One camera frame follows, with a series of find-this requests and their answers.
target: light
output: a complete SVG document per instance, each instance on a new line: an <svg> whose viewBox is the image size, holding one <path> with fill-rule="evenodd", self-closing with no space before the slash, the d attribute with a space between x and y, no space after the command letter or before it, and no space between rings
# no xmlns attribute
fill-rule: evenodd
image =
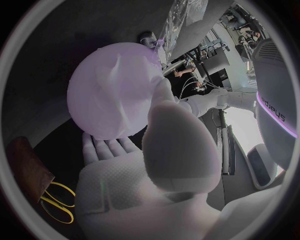
<svg viewBox="0 0 300 240"><path fill-rule="evenodd" d="M275 117L271 112L269 112L269 109L264 105L262 102L259 92L256 93L257 101L261 105L261 107L285 130L287 131L290 135L292 135L294 138L298 138L298 135L294 133L292 130L288 129L277 117Z"/></svg>

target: white robotic hand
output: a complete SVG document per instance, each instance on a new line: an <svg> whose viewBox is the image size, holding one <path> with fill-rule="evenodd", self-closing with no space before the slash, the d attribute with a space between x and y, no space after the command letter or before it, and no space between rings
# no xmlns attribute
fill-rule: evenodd
<svg viewBox="0 0 300 240"><path fill-rule="evenodd" d="M108 160L129 153L140 151L140 149L128 138L121 138L118 143L114 140L96 140L88 133L82 135L82 152L84 165L87 166L99 160Z"/></svg>

